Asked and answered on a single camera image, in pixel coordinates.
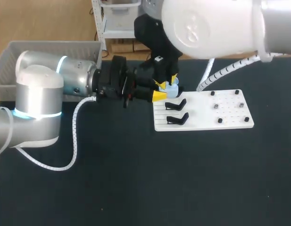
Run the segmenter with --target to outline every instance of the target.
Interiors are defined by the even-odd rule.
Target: black tabletop
[[[233,62],[217,60],[213,71]],[[196,89],[206,64],[180,62],[187,91]],[[291,58],[247,66],[214,89],[242,89],[255,127],[155,132],[151,104],[123,109],[122,102],[102,101],[79,112],[78,159],[70,170],[48,171],[6,150],[0,226],[291,225]],[[64,103],[56,144],[27,152],[67,165],[74,108]]]

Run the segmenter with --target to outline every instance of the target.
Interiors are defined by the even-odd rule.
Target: gray plastic bin
[[[102,45],[99,41],[12,41],[0,56],[0,100],[15,101],[15,66],[19,55],[26,50],[34,50],[91,60],[101,68]],[[64,101],[78,102],[82,98],[64,95]]]

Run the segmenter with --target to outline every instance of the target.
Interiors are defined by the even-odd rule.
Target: white cable
[[[205,72],[204,72],[204,75],[203,75],[203,77],[202,77],[202,79],[201,79],[199,85],[202,84],[206,79],[208,79],[208,77],[209,77],[209,75],[210,75],[210,72],[211,72],[211,69],[212,69],[212,66],[213,66],[213,63],[214,63],[214,62],[215,62],[215,59],[214,59],[214,58],[213,58],[213,59],[210,59],[210,60],[208,61],[208,64],[207,64],[206,70],[205,70]]]
[[[11,141],[14,123],[13,123],[13,114],[11,113],[11,111],[6,107],[0,107],[0,109],[4,109],[7,112],[8,117],[9,117],[9,123],[10,123],[9,133],[8,133],[7,139],[6,139],[5,144],[3,145],[3,147],[0,149],[0,154],[2,154],[2,152],[8,147],[8,145],[9,145],[9,143]]]
[[[73,157],[72,157],[72,160],[71,162],[65,166],[65,167],[61,167],[61,168],[58,168],[58,167],[52,167],[52,166],[48,166],[48,165],[45,165],[39,161],[37,161],[36,159],[34,159],[33,157],[31,157],[30,155],[28,155],[27,152],[25,152],[22,148],[20,147],[17,147],[16,149],[21,153],[23,154],[27,159],[29,159],[30,161],[34,162],[36,165],[40,166],[40,167],[43,167],[45,169],[48,169],[48,170],[52,170],[52,171],[65,171],[65,170],[68,170],[69,168],[71,168],[75,161],[76,161],[76,157],[77,157],[77,136],[76,136],[76,119],[77,119],[77,114],[78,114],[78,111],[80,109],[80,107],[86,103],[86,102],[90,102],[90,101],[96,101],[96,97],[87,97],[85,99],[83,99],[82,101],[80,101],[78,103],[78,105],[76,106],[75,110],[74,110],[74,113],[73,113],[73,118],[72,118],[72,132],[73,132]]]
[[[270,53],[269,55],[270,55],[270,57],[278,57],[278,56],[282,56],[284,54]],[[197,91],[202,92],[205,88],[207,88],[209,85],[214,83],[216,80],[224,77],[225,75],[228,75],[231,72],[234,72],[242,67],[250,65],[250,64],[257,62],[257,61],[260,61],[260,57],[258,55],[255,55],[255,56],[240,60],[238,62],[235,62],[234,64],[229,65],[226,68],[223,68],[222,70],[218,71],[217,73],[211,75],[208,79],[206,79],[201,84],[199,84],[199,86],[197,87]]]

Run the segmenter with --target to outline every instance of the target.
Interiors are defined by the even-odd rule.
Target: hole
[[[75,92],[75,93],[80,93],[79,88],[75,88],[75,89],[74,89],[74,92]]]

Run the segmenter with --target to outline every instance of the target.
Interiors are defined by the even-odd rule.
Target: yellow object
[[[175,79],[177,78],[177,75],[178,75],[178,73],[172,76],[172,84],[175,81]]]
[[[167,99],[167,93],[154,91],[153,102]]]
[[[154,81],[155,81],[156,85],[158,85],[159,87],[161,87],[161,89],[166,89],[166,81],[164,81],[161,84],[159,82],[157,82],[156,80],[154,80]]]

